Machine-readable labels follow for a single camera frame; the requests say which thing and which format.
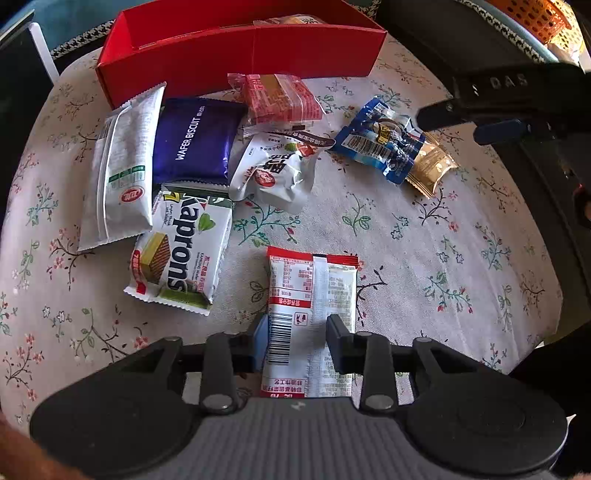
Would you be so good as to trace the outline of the blue lion sofa cover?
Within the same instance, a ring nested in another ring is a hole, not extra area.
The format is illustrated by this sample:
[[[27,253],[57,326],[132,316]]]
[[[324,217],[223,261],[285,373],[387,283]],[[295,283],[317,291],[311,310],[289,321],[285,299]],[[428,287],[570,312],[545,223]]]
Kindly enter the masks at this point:
[[[27,1],[19,11],[34,12],[33,20],[40,25],[57,68],[63,70],[83,54],[102,46],[117,14],[138,4],[137,1]],[[463,4],[528,55],[544,56],[533,45],[533,35],[495,7],[482,1]],[[583,32],[570,6],[564,2],[559,6],[571,26],[563,28],[546,47],[557,58],[577,63],[586,49]]]

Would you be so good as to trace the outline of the purple wafer biscuit packet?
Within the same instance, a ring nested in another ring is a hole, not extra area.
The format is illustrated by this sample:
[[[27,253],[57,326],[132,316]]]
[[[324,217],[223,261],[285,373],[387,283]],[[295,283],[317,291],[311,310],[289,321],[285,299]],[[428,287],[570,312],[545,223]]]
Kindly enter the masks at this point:
[[[247,108],[211,98],[169,98],[158,119],[153,182],[228,183],[228,163]]]

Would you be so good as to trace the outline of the white date snack packet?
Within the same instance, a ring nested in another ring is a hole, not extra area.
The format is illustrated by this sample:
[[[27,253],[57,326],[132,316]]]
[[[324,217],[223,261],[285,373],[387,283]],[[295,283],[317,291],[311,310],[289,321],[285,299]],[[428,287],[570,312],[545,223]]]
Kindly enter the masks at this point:
[[[318,156],[335,140],[307,131],[253,135],[229,184],[229,198],[252,197],[290,214],[301,213],[315,183]]]

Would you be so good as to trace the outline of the red cardboard box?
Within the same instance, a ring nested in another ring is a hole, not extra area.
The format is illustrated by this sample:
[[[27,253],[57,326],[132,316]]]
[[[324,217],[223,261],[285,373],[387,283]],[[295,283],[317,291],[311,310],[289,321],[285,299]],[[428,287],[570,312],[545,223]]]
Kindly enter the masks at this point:
[[[325,24],[253,25],[294,14]],[[168,97],[225,90],[229,73],[366,77],[386,36],[345,1],[152,1],[119,13],[96,74],[112,107],[162,82]]]

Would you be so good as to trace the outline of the green white Kaprons wafer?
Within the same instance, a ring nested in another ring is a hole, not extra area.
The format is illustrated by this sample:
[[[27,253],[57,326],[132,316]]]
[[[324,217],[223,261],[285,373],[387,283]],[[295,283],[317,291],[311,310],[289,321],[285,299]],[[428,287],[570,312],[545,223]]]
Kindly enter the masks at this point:
[[[163,187],[152,208],[152,229],[130,257],[124,292],[207,316],[211,313],[228,248],[233,202],[219,188]]]

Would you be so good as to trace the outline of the blue snack packet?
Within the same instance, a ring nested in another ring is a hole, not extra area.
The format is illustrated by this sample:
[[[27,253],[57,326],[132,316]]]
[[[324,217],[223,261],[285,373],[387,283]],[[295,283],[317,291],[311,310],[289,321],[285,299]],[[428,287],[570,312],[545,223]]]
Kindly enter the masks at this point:
[[[400,185],[425,144],[425,134],[415,128],[410,116],[398,114],[374,97],[335,136],[331,151],[370,166]]]

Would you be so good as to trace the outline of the round bun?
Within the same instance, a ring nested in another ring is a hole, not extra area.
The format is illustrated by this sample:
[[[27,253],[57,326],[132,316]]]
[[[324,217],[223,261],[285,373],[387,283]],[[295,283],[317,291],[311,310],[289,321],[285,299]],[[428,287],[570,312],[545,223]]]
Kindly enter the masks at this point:
[[[294,14],[281,17],[267,18],[264,20],[254,20],[255,26],[266,25],[318,25],[325,24],[325,21],[314,15]]]

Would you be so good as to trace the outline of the floral tablecloth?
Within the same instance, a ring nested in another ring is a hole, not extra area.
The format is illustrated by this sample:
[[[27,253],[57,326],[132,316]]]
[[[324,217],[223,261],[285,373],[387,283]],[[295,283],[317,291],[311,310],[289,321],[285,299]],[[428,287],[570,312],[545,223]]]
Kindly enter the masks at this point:
[[[432,198],[341,157],[318,158],[304,210],[257,201],[235,221],[211,314],[125,293],[133,241],[77,249],[92,150],[109,105],[89,53],[48,94],[10,185],[1,236],[1,407],[26,430],[60,388],[166,335],[198,343],[266,309],[266,248],[360,260],[356,327],[430,336],[503,372],[559,323],[562,291],[517,185],[473,127],[436,132],[457,161]]]

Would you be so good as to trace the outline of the white long snack packet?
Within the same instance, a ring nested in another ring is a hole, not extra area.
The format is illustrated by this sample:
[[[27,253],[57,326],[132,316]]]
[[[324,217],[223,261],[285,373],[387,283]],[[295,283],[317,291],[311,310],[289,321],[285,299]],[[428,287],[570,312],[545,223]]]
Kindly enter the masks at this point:
[[[84,194],[79,252],[152,228],[152,157],[165,88],[157,84],[106,116]]]

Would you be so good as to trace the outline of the pink pastry packet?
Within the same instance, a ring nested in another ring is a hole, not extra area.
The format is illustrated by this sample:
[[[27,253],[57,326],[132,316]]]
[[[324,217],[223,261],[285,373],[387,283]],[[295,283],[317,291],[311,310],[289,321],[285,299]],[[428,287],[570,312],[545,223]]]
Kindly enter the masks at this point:
[[[300,77],[229,73],[228,84],[247,106],[245,136],[304,130],[324,119],[321,104]]]

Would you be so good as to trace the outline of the red white snack packet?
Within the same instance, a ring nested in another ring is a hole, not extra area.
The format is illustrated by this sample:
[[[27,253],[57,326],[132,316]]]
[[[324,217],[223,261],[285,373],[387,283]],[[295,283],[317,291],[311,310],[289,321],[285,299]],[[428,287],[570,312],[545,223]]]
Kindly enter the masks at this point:
[[[355,255],[312,254],[270,247],[267,318],[270,340],[260,395],[270,398],[349,397],[352,377],[335,371],[325,341],[329,315],[356,322]]]

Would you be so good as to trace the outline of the orange plastic basket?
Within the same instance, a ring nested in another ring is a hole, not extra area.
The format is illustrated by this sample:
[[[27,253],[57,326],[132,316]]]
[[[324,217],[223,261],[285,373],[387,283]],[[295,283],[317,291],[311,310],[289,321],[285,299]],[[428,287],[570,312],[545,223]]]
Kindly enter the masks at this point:
[[[544,45],[573,28],[562,10],[548,0],[489,0],[489,3],[525,27]]]

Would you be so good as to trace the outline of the gold snack packet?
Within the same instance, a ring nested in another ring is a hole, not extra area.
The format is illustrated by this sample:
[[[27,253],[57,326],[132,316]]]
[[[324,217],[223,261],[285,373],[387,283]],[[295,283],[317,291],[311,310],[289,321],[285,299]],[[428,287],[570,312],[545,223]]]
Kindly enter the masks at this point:
[[[437,193],[437,187],[450,171],[458,169],[459,164],[430,133],[425,133],[421,147],[406,181],[427,198]]]

